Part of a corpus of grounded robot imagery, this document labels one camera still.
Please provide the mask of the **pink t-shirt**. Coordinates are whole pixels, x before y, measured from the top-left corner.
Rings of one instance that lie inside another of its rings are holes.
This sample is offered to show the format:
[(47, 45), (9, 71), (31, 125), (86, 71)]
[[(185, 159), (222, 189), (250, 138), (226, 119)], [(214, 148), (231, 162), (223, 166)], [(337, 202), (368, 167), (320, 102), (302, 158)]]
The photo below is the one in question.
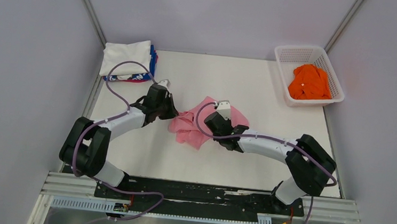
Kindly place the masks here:
[[(201, 133), (196, 126), (195, 117), (198, 113), (199, 109), (204, 106), (206, 103), (216, 102), (214, 98), (209, 96), (205, 97), (205, 99), (195, 106), (193, 109), (187, 110), (185, 112), (179, 112), (179, 115), (171, 121), (168, 131), (176, 134), (176, 142), (181, 144), (187, 144), (193, 147), (196, 150), (200, 150), (202, 145), (207, 142), (210, 137)], [(199, 117), (198, 123), (203, 129), (203, 131), (207, 133), (211, 133), (210, 129), (205, 125), (204, 120), (206, 117), (211, 115), (215, 111), (213, 106), (206, 106), (204, 108)], [(234, 106), (231, 106), (231, 125), (245, 125), (249, 126), (248, 119)]]

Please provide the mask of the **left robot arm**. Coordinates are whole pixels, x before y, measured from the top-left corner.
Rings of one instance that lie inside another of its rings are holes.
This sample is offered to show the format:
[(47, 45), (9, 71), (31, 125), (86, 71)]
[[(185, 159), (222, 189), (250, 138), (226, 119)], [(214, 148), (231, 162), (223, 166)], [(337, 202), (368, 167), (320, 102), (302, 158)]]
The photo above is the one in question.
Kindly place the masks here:
[(59, 159), (73, 167), (77, 175), (105, 182), (114, 197), (124, 198), (130, 188), (126, 182), (128, 174), (107, 161), (109, 144), (158, 118), (169, 120), (177, 117), (179, 113), (169, 86), (167, 79), (152, 84), (146, 95), (116, 116), (96, 122), (86, 117), (78, 118), (59, 151)]

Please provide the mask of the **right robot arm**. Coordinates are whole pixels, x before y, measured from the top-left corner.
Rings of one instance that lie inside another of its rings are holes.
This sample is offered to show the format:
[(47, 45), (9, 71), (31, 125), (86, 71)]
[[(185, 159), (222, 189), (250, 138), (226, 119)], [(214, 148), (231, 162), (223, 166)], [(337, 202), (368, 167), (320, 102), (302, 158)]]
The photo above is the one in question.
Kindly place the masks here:
[(214, 112), (207, 116), (204, 124), (213, 139), (229, 151), (262, 155), (285, 164), (291, 174), (272, 191), (270, 205), (274, 212), (284, 213), (291, 204), (303, 196), (320, 196), (324, 188), (336, 184), (332, 176), (336, 162), (308, 134), (299, 139), (285, 139), (258, 133), (248, 126), (233, 126)]

